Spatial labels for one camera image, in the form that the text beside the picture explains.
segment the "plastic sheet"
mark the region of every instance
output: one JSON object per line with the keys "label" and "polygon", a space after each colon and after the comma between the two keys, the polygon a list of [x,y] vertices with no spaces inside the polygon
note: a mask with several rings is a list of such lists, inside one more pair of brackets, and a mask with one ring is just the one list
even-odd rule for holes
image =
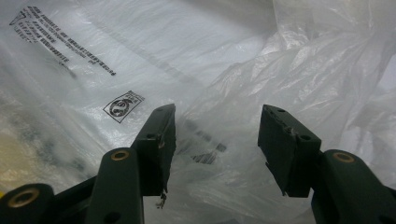
{"label": "plastic sheet", "polygon": [[[384,84],[392,77],[379,82],[396,50],[390,0],[2,5],[0,144],[24,146],[8,155],[32,163],[29,181],[59,190],[94,175],[101,155],[130,145],[153,108],[175,103],[170,194],[163,210],[145,199],[147,223],[314,223],[309,199],[281,197],[257,147],[268,104],[311,129],[322,150],[353,152],[396,186],[396,89]],[[22,40],[8,24],[27,6],[117,74],[62,43],[55,47],[66,63],[42,42]],[[129,91],[141,103],[123,121],[112,118],[107,106]],[[43,148],[51,152],[37,156]]]}

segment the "clear plastic bag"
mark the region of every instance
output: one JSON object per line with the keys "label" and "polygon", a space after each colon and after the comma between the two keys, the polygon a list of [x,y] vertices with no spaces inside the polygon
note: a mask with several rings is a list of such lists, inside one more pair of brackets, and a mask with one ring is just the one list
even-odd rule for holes
{"label": "clear plastic bag", "polygon": [[[0,133],[29,145],[22,155],[35,169],[27,181],[59,191],[94,175],[104,152],[129,146],[153,108],[175,103],[168,200],[157,210],[157,198],[145,199],[147,223],[313,223],[310,200],[282,197],[257,147],[268,104],[311,129],[322,150],[351,151],[396,186],[396,89],[378,85],[396,49],[390,0],[2,5]],[[65,62],[45,42],[22,40],[16,30],[28,6],[83,49],[58,41]],[[41,22],[34,16],[32,24]],[[122,102],[134,108],[120,112]],[[26,142],[20,130],[43,137]],[[46,139],[56,143],[44,153],[58,158],[53,166],[29,156]]]}

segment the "round hole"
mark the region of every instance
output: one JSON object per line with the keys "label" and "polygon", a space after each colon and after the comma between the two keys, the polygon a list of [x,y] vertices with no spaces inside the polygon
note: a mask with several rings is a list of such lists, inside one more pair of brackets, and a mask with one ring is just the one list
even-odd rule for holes
{"label": "round hole", "polygon": [[395,219],[391,218],[391,217],[384,217],[384,216],[380,216],[379,221],[384,223],[384,224],[396,224]]}
{"label": "round hole", "polygon": [[31,189],[26,189],[19,194],[15,195],[8,201],[8,207],[13,207],[13,208],[18,208],[18,207],[23,207],[26,204],[29,204],[33,202],[40,192],[38,189],[31,188]]}
{"label": "round hole", "polygon": [[311,137],[308,136],[308,135],[301,135],[300,137],[301,137],[302,139],[306,140],[306,141],[311,140]]}
{"label": "round hole", "polygon": [[355,161],[355,159],[344,152],[336,152],[332,154],[338,161],[351,163]]}
{"label": "round hole", "polygon": [[118,220],[120,220],[121,214],[117,212],[111,212],[105,216],[103,221],[105,223],[116,223]]}
{"label": "round hole", "polygon": [[155,137],[155,134],[154,133],[148,133],[148,135],[146,135],[146,137],[147,138],[153,138],[153,137]]}
{"label": "round hole", "polygon": [[116,151],[111,154],[111,160],[113,161],[122,161],[129,157],[129,152],[125,150]]}

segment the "printed logo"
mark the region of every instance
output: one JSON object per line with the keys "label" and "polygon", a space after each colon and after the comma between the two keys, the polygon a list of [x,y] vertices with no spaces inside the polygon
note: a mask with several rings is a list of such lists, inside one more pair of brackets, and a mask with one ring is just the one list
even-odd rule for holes
{"label": "printed logo", "polygon": [[121,123],[129,113],[145,98],[137,95],[132,91],[128,91],[122,96],[117,97],[110,102],[103,110],[118,123]]}

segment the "wrinkled plastic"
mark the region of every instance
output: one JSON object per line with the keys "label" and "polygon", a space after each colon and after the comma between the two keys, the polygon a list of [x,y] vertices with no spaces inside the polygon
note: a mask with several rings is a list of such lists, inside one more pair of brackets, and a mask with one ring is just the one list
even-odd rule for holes
{"label": "wrinkled plastic", "polygon": [[[45,48],[21,42],[3,21],[26,6],[1,16],[1,120],[28,114],[23,130],[62,146],[47,156],[85,164],[32,172],[45,174],[38,180],[64,189],[94,174],[105,151],[132,143],[153,108],[175,103],[168,200],[157,210],[157,198],[145,199],[147,223],[314,223],[310,200],[282,197],[257,147],[268,104],[312,130],[322,150],[353,152],[396,187],[396,89],[384,85],[392,77],[379,82],[396,50],[395,2],[29,2],[117,68],[114,77],[84,64],[64,69]],[[102,110],[127,91],[145,100],[118,124]],[[2,132],[21,141],[18,127]]]}
{"label": "wrinkled plastic", "polygon": [[[85,166],[97,169],[106,151],[131,145],[154,108],[175,103],[179,116],[216,76],[230,64],[257,55],[266,38],[276,31],[272,5],[254,1],[248,5],[236,1],[226,5],[156,1],[143,5],[136,1],[29,1],[19,6],[3,5],[7,12],[2,14],[0,34],[5,92],[2,97],[6,99],[7,93],[13,100],[23,102],[23,113],[59,127],[45,128],[43,132],[73,144],[55,145],[51,149],[55,152],[46,156],[68,163],[63,156],[57,156],[58,151],[67,155],[71,154],[66,150],[84,152],[81,163],[87,164],[81,164],[80,169],[86,175],[95,172]],[[205,8],[214,11],[200,14]],[[237,19],[237,23],[228,21],[235,11],[238,16],[233,20]],[[50,21],[37,19],[35,13]],[[58,34],[67,35],[64,40],[69,46],[43,25],[52,22],[56,25],[52,26],[54,30],[60,29]],[[20,23],[38,24],[45,29],[56,40],[51,43],[47,38],[47,42],[62,56],[47,48],[48,43],[40,42],[46,35],[37,28],[40,37],[25,34],[29,38],[22,39]],[[88,54],[82,58],[70,50],[75,43],[111,72],[99,63],[87,63]],[[111,103],[130,91],[137,95],[132,100],[138,98],[141,102],[130,104],[134,109],[123,119],[110,115]],[[3,108],[4,122],[18,116],[9,115]],[[51,184],[57,191],[70,187],[59,182]]]}

